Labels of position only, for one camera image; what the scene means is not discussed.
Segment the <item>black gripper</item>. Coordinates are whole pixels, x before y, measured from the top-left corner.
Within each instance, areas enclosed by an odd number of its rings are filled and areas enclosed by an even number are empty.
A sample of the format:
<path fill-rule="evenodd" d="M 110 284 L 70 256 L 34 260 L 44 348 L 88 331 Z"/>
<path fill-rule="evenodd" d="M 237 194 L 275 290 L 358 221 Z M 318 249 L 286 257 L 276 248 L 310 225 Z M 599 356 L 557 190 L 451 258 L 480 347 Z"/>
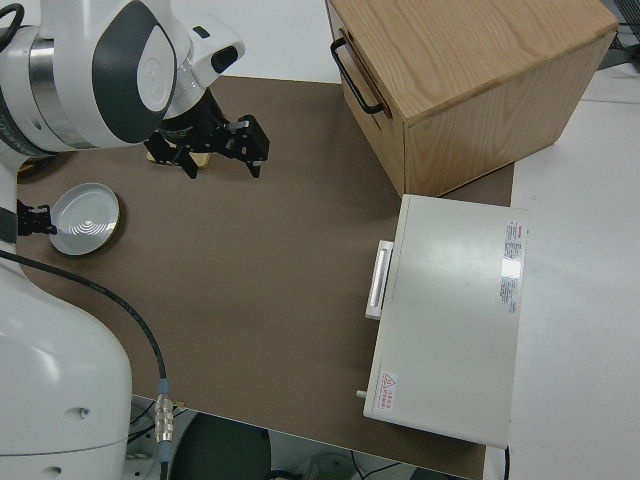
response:
<path fill-rule="evenodd" d="M 243 162 L 253 178 L 260 177 L 262 164 L 268 160 L 270 141 L 258 120 L 245 115 L 229 123 L 209 89 L 188 111 L 163 120 L 158 131 L 143 142 L 152 161 L 180 167 L 190 179 L 198 174 L 190 150 L 214 153 L 225 146 L 226 156 Z"/>
<path fill-rule="evenodd" d="M 56 235 L 57 227 L 53 224 L 36 225 L 36 217 L 39 219 L 50 219 L 50 207 L 48 205 L 40 205 L 32 207 L 24 204 L 21 200 L 17 200 L 17 230 L 19 235 L 31 235 L 35 233 Z"/>

